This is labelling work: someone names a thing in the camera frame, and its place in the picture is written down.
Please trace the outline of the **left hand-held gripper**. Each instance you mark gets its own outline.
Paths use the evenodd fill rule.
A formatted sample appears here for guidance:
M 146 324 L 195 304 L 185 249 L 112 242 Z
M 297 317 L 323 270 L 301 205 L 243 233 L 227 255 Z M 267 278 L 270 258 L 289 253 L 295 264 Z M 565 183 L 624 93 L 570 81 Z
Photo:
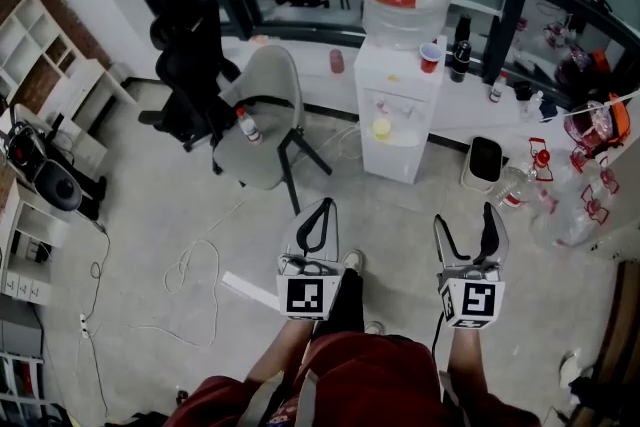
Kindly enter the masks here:
M 279 257 L 276 275 L 283 315 L 314 321 L 329 318 L 345 272 L 343 264 L 333 262 L 338 260 L 338 249 L 333 199 L 314 202 L 294 217 L 285 229 L 281 248 L 289 255 Z M 304 258 L 307 255 L 316 259 Z

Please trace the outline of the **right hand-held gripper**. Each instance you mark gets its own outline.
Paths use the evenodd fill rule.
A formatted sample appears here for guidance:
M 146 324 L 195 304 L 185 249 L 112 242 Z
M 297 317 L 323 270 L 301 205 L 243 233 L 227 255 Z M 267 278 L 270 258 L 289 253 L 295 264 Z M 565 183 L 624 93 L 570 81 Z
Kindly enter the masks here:
M 484 229 L 479 255 L 458 252 L 449 227 L 440 214 L 433 221 L 439 261 L 438 292 L 444 323 L 448 327 L 482 330 L 499 317 L 505 282 L 502 266 L 509 252 L 509 238 L 498 210 L 489 202 L 483 207 Z

